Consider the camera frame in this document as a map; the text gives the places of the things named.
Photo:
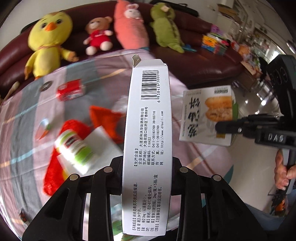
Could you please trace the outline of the right human hand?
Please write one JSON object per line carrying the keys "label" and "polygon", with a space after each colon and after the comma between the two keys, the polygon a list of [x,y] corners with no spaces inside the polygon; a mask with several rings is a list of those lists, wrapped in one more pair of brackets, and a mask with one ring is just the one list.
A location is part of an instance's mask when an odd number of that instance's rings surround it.
{"label": "right human hand", "polygon": [[278,189],[286,190],[289,181],[296,177],[295,165],[287,169],[283,164],[283,154],[278,150],[275,157],[274,182]]}

